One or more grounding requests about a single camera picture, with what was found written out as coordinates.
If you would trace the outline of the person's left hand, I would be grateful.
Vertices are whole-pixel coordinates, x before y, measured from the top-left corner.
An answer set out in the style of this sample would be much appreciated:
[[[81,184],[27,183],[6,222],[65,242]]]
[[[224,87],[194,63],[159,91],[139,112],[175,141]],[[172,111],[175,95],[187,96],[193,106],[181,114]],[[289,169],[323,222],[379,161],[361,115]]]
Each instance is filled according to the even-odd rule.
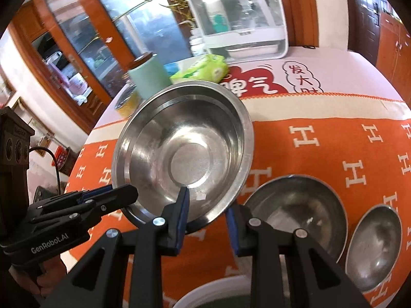
[[[14,266],[10,267],[9,273],[23,289],[33,295],[47,297],[67,275],[67,268],[60,256],[49,259],[42,265],[45,271],[36,281],[31,280],[24,271],[19,271]]]

